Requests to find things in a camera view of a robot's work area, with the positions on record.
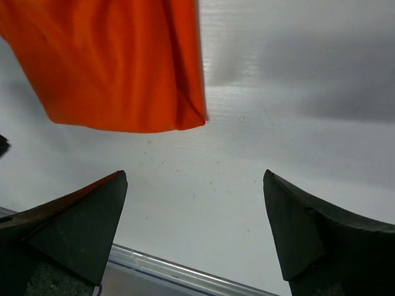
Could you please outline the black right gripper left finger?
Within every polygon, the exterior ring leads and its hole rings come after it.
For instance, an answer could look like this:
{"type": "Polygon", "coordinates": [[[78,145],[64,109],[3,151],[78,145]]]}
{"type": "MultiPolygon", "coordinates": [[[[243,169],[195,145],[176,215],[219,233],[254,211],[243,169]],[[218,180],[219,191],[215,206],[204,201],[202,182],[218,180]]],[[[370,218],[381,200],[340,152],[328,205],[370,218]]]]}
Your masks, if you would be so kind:
{"type": "Polygon", "coordinates": [[[1,295],[92,295],[127,194],[116,171],[48,203],[1,217],[1,295]]]}

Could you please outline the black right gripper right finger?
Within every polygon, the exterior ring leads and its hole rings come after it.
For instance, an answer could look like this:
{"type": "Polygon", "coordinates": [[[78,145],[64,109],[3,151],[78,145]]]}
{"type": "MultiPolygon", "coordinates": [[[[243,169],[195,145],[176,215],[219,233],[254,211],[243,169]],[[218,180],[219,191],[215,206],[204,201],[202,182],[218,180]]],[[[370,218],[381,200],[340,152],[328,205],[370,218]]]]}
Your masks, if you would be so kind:
{"type": "Polygon", "coordinates": [[[292,295],[394,295],[394,225],[322,200],[270,170],[263,191],[292,295]]]}

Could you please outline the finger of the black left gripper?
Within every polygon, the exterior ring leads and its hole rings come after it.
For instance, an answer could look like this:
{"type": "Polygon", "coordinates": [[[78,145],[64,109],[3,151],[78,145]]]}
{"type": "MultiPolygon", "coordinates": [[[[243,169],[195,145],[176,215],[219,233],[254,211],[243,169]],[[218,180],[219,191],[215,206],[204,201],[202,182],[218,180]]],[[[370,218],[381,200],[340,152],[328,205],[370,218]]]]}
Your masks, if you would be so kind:
{"type": "Polygon", "coordinates": [[[5,138],[3,135],[0,135],[0,157],[7,153],[9,148],[10,144],[8,139],[5,138]]]}

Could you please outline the orange t-shirt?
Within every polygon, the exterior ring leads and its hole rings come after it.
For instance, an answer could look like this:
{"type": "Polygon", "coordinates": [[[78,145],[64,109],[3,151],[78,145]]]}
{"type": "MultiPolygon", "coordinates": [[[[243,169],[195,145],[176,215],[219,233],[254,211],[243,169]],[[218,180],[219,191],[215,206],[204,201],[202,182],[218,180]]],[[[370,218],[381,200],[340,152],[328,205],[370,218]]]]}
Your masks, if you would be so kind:
{"type": "Polygon", "coordinates": [[[54,123],[160,133],[206,122],[196,1],[2,1],[1,37],[54,123]]]}

